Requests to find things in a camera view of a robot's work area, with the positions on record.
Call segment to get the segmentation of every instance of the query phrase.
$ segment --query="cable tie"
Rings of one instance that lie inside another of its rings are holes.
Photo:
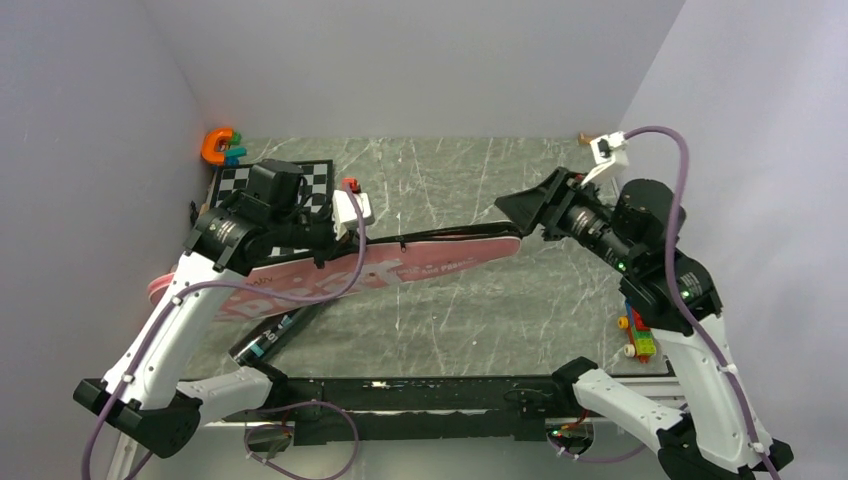
[[[732,373],[732,374],[734,374],[734,375],[736,375],[736,374],[738,374],[738,373],[739,373],[739,369],[738,369],[738,368],[736,368],[736,364],[735,364],[735,363],[728,363],[728,364],[727,364],[726,366],[724,366],[724,367],[719,367],[718,371],[720,371],[720,372],[724,372],[724,373]]]

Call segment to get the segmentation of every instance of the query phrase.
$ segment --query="skateboard deck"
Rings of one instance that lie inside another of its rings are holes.
[[[429,237],[431,240],[378,240],[368,244],[362,273],[345,296],[461,272],[514,255],[521,245],[520,237],[513,233],[478,238],[461,236],[434,235]],[[290,295],[325,295],[338,291],[349,281],[356,266],[357,254],[347,253],[328,260],[322,269],[315,266],[313,258],[308,254],[301,254],[301,258],[297,258],[298,255],[272,258],[269,259],[271,264],[253,269],[246,283]],[[163,275],[150,283],[147,290],[153,304],[159,302],[172,277],[173,274]],[[308,304],[237,290],[218,311],[215,321],[264,318]]]

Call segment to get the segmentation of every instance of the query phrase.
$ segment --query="gray marble tabletop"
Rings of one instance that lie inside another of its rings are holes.
[[[247,161],[333,159],[336,181],[354,176],[371,197],[377,238],[505,220],[500,195],[540,183],[557,166],[588,171],[573,140],[341,138],[246,140]],[[613,187],[602,196],[614,198]],[[550,374],[586,356],[613,374],[664,374],[626,358],[618,276],[576,242],[522,241],[521,251],[459,274],[338,301],[272,363],[293,376]],[[215,323],[186,378],[235,370],[232,344],[257,322]]]

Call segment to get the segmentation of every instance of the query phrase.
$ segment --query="gray wall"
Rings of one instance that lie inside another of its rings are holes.
[[[204,124],[137,2],[0,12],[0,478],[75,478],[94,416],[71,393],[129,345],[176,259]]]
[[[783,478],[845,478],[848,4],[689,0],[625,115],[690,142],[681,245],[712,270],[757,412],[799,457]],[[634,140],[628,176],[673,182],[670,141]]]
[[[144,0],[207,118],[262,136],[615,128],[683,0]]]

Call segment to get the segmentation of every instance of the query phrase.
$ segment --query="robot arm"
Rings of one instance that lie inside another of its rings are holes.
[[[589,174],[592,178],[608,178],[608,172],[626,166],[622,138],[619,133],[592,142],[598,163]],[[522,234],[529,235],[541,224],[544,240],[574,238],[622,275],[619,290],[652,329],[689,412],[662,407],[628,390],[585,358],[554,373],[559,401],[597,412],[633,434],[657,454],[673,480],[752,479],[752,471],[765,469],[762,454],[781,469],[792,460],[791,449],[773,439],[753,411],[750,420],[758,441],[752,443],[748,419],[728,379],[728,374],[734,375],[738,382],[712,279],[699,262],[679,250],[674,252],[673,271],[680,295],[699,330],[718,345],[724,363],[671,297],[663,253],[666,236],[678,233],[667,231],[672,192],[657,181],[633,180],[622,188],[617,204],[607,206],[588,178],[558,168],[538,187],[500,197],[495,205]],[[681,223],[685,219],[682,208],[679,218]]]
[[[313,222],[297,203],[301,178],[294,164],[254,165],[246,191],[198,218],[173,281],[141,333],[102,379],[80,382],[74,399],[161,458],[177,453],[200,425],[265,404],[274,380],[284,378],[273,369],[243,367],[179,380],[215,313],[273,247],[311,249],[320,262],[336,232],[359,224],[358,213],[364,212],[363,223],[371,220],[367,196],[354,184],[357,207],[347,194],[336,195],[335,222]]]

